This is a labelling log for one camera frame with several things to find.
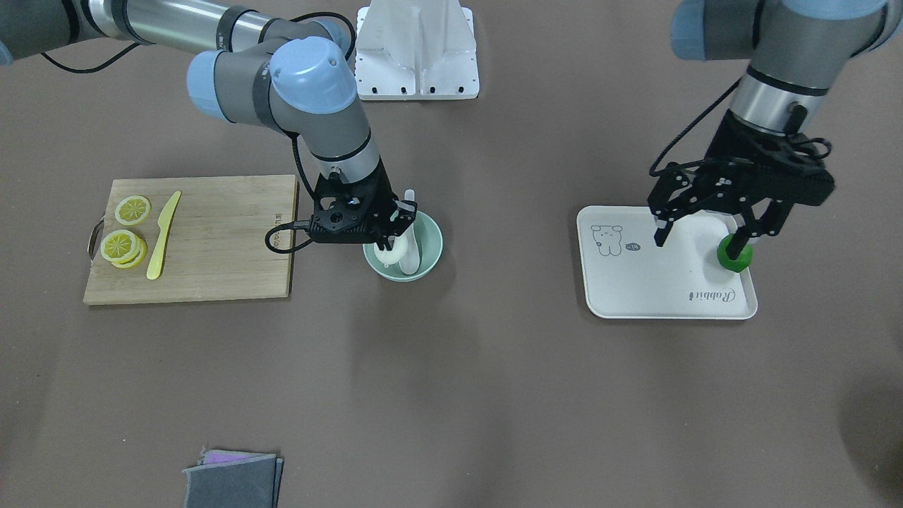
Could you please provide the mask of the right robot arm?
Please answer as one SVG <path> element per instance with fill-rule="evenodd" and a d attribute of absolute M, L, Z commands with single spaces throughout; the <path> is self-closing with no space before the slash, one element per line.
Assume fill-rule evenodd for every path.
<path fill-rule="evenodd" d="M 393 192 L 358 96 L 347 20 L 306 22 L 214 1 L 4 1 L 2 64 L 100 37 L 193 54 L 186 86 L 212 118 L 305 142 L 314 210 L 288 223 L 316 243 L 402 247 L 417 205 Z"/>

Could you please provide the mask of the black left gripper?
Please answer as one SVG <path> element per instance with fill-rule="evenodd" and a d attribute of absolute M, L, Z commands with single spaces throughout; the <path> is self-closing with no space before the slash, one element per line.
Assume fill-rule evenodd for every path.
<path fill-rule="evenodd" d="M 648 197 L 655 244 L 664 247 L 675 222 L 700 211 L 743 219 L 731 258 L 755 238 L 779 234 L 794 205 L 820 206 L 835 189 L 815 143 L 804 134 L 768 134 L 726 113 L 703 159 L 655 171 Z"/>

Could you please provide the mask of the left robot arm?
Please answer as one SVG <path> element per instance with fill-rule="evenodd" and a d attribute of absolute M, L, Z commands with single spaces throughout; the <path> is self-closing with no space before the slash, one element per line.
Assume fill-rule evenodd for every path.
<path fill-rule="evenodd" d="M 680 219 L 700 211 L 741 218 L 720 241 L 719 263 L 741 272 L 749 242 L 780 234 L 796 205 L 822 205 L 835 189 L 832 145 L 804 129 L 848 60 L 901 30 L 899 1 L 684 1 L 671 25 L 683 60 L 746 60 L 723 97 L 731 105 L 702 158 L 657 160 L 648 206 L 663 246 Z"/>

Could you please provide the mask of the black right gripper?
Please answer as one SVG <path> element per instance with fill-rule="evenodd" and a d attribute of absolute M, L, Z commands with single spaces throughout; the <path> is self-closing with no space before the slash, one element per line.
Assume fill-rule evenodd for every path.
<path fill-rule="evenodd" d="M 308 235 L 316 243 L 374 243 L 374 250 L 391 252 L 393 236 L 402 236 L 418 212 L 416 200 L 397 200 L 382 162 L 355 183 L 318 176 L 314 196 Z"/>

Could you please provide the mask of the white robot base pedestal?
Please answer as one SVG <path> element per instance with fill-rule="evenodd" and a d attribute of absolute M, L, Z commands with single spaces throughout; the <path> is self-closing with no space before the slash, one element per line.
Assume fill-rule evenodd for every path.
<path fill-rule="evenodd" d="M 363 101 L 449 101 L 480 94 L 471 9 L 458 1 L 372 1 L 357 12 Z"/>

